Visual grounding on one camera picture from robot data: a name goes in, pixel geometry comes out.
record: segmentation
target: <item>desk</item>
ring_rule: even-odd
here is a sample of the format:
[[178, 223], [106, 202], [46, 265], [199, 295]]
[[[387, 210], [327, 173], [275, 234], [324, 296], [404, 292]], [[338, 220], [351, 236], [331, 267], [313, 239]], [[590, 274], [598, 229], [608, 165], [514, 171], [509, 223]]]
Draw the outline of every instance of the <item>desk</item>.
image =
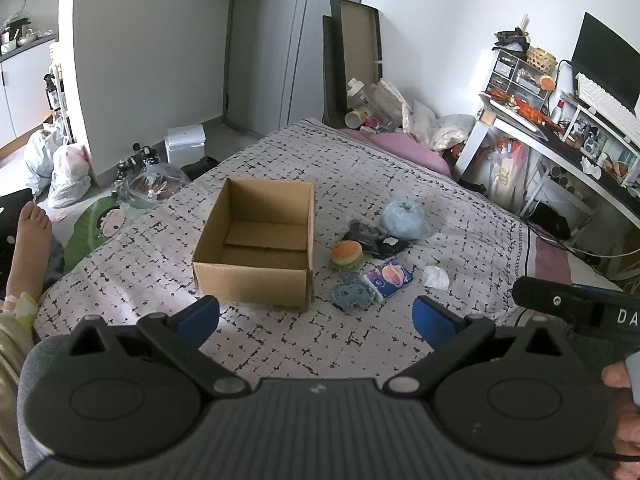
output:
[[495, 108], [489, 98], [481, 95], [484, 109], [481, 112], [481, 120], [471, 132], [466, 146], [460, 158], [453, 169], [453, 178], [458, 181], [462, 178], [466, 168], [468, 168], [476, 151], [486, 137], [489, 128], [497, 128], [512, 139], [517, 139], [523, 144], [529, 146], [532, 150], [536, 150], [549, 160], [565, 168], [575, 178], [585, 183], [597, 194], [603, 197], [613, 207], [620, 211], [633, 225], [640, 229], [640, 201], [636, 200], [631, 194], [624, 189], [615, 178], [610, 174], [602, 171], [599, 180], [595, 180], [592, 176], [582, 171], [580, 164], [582, 153], [571, 146], [568, 146], [556, 136], [551, 130], [541, 128], [541, 132], [546, 140], [541, 140], [533, 136], [518, 121], [505, 114], [503, 111]]

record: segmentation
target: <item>kitchen counter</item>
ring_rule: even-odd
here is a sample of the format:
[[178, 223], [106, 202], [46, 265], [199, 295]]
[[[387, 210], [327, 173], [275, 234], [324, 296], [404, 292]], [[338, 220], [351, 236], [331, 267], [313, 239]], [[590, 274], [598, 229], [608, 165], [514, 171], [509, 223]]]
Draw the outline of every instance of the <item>kitchen counter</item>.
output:
[[38, 46], [38, 45], [41, 45], [43, 43], [47, 43], [47, 41], [57, 41], [57, 40], [58, 40], [58, 35], [57, 34], [51, 34], [50, 36], [46, 36], [44, 38], [40, 38], [39, 40], [31, 41], [31, 43], [27, 43], [25, 46], [19, 46], [18, 48], [16, 48], [15, 50], [12, 50], [8, 54], [4, 54], [4, 56], [0, 56], [0, 62], [6, 61], [10, 57], [17, 56], [21, 52], [29, 50], [30, 48], [33, 48], [34, 46]]

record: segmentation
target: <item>bed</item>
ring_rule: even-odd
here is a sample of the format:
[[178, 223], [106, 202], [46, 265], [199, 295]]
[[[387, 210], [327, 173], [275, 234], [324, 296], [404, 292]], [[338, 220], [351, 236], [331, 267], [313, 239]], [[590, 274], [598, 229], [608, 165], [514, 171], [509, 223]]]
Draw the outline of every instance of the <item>bed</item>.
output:
[[[388, 378], [430, 351], [412, 327], [411, 306], [420, 294], [460, 315], [482, 313], [499, 324], [526, 320], [511, 287], [526, 274], [557, 274], [547, 267], [557, 265], [558, 254], [567, 261], [569, 282], [611, 286], [564, 251], [542, 258], [553, 249], [541, 249], [526, 225], [450, 178], [306, 120], [227, 159], [90, 254], [44, 296], [38, 334], [68, 333], [87, 314], [132, 324], [151, 312], [171, 315], [193, 303], [198, 291], [191, 256], [230, 174], [316, 186], [316, 298], [309, 312], [222, 304], [218, 330], [202, 347], [254, 383], [267, 375]], [[424, 204], [433, 232], [398, 257], [416, 280], [367, 310], [335, 308], [328, 301], [337, 283], [328, 267], [330, 248], [350, 219], [376, 222], [385, 204], [399, 197]], [[449, 291], [425, 291], [419, 278], [427, 265], [449, 273]]]

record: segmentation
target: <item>keyboard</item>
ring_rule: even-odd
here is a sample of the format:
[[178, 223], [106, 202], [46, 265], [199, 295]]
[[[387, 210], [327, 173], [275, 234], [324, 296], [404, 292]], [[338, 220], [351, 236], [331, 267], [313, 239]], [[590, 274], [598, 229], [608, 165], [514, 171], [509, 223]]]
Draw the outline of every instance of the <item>keyboard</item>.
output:
[[640, 146], [640, 120], [584, 74], [578, 74], [578, 97]]

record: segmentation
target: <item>human hand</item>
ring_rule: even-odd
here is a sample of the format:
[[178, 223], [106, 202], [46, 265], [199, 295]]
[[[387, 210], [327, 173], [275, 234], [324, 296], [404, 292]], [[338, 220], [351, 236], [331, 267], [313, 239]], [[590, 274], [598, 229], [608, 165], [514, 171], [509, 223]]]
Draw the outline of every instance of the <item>human hand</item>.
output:
[[[629, 373], [624, 363], [607, 366], [602, 372], [602, 380], [611, 388], [626, 388], [616, 398], [616, 435], [613, 440], [615, 453], [640, 456], [640, 414], [634, 404]], [[640, 462], [620, 463], [615, 470], [616, 480], [638, 480]]]

